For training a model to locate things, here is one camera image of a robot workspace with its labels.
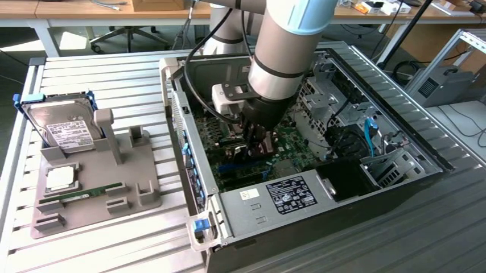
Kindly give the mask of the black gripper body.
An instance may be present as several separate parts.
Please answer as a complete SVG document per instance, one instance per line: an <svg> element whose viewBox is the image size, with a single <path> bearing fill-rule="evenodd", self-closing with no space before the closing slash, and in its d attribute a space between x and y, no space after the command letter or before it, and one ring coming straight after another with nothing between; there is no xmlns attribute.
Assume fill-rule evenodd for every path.
<svg viewBox="0 0 486 273"><path fill-rule="evenodd" d="M283 119L291 100L292 98L269 100L263 97L245 100L241 110L244 120L267 131L273 130Z"/></svg>

